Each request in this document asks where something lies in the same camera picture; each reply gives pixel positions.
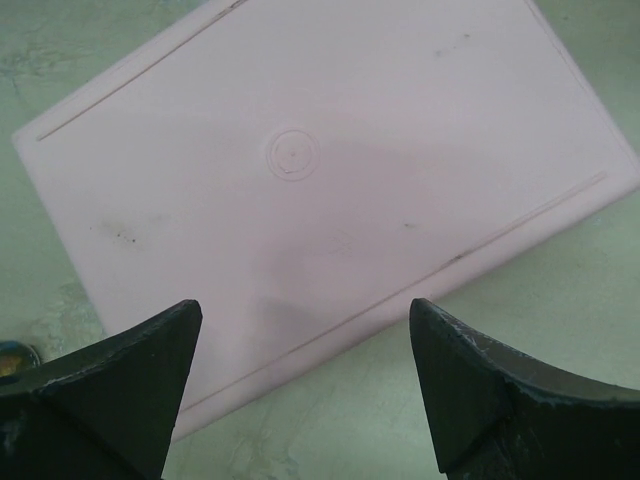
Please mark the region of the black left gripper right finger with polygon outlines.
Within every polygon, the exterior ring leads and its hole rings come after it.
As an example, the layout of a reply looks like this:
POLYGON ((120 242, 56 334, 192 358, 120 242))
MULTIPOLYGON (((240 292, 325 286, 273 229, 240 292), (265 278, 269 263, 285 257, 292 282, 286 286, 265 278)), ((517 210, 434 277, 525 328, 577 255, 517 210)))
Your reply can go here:
POLYGON ((638 391, 544 363, 426 299, 411 303, 409 335, 447 478, 638 478, 638 391))

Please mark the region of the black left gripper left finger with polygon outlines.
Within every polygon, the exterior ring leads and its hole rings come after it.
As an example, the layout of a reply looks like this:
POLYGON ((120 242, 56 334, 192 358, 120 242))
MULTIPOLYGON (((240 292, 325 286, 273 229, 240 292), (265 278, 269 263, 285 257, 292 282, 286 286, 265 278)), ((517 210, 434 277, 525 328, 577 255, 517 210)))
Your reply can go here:
POLYGON ((2 377, 2 478, 161 478, 201 324, 184 300, 2 377))

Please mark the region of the pink perforated basket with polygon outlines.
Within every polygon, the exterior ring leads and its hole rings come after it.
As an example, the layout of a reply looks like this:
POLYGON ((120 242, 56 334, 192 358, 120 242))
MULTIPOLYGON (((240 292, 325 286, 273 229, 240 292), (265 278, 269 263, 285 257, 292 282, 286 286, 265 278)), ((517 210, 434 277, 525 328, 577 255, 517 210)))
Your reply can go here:
POLYGON ((13 142, 109 334, 200 303, 175 438, 639 184, 531 1, 211 1, 13 142))

